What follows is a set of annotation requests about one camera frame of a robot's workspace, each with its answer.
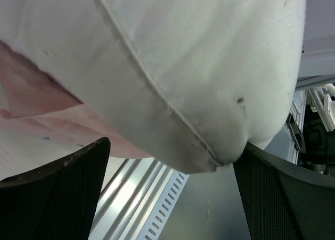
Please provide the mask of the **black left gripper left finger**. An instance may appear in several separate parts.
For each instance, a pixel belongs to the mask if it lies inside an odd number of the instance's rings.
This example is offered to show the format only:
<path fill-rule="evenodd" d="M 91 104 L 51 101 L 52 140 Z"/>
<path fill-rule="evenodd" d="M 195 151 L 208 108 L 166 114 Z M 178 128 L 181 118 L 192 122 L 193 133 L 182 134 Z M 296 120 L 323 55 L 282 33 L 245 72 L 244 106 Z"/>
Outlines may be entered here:
<path fill-rule="evenodd" d="M 1 239 L 88 239 L 109 153 L 103 137 L 1 180 Z"/>

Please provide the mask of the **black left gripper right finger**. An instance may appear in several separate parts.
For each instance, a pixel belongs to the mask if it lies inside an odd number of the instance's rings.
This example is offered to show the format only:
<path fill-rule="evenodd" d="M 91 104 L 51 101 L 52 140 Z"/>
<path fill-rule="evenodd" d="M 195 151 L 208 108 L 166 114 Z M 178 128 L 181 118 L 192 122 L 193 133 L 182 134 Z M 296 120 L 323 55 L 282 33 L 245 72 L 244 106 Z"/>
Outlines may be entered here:
<path fill-rule="evenodd" d="M 334 178 L 248 143 L 233 164 L 252 239 L 334 239 Z"/>

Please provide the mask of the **purple Elsa pillowcase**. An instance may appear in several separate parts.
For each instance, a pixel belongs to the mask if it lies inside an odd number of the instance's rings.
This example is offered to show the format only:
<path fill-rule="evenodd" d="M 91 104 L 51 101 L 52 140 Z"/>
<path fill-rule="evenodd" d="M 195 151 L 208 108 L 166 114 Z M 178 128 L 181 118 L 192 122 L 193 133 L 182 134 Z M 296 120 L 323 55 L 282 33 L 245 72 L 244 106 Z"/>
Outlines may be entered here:
<path fill-rule="evenodd" d="M 107 137 L 111 142 L 110 153 L 113 157 L 149 157 L 149 154 L 124 139 L 89 106 L 3 42 L 1 127 L 81 146 Z"/>

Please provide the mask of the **white pillow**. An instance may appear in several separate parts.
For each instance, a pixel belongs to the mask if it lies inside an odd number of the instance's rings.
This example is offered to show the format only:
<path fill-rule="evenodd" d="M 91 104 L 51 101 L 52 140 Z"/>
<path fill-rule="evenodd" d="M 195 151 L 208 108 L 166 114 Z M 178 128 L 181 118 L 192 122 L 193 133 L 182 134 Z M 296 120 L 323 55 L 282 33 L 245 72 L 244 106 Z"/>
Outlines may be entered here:
<path fill-rule="evenodd" d="M 149 157 L 214 172 L 284 125 L 305 15 L 306 0 L 1 0 L 1 43 Z M 80 147 L 1 127 L 1 173 Z"/>

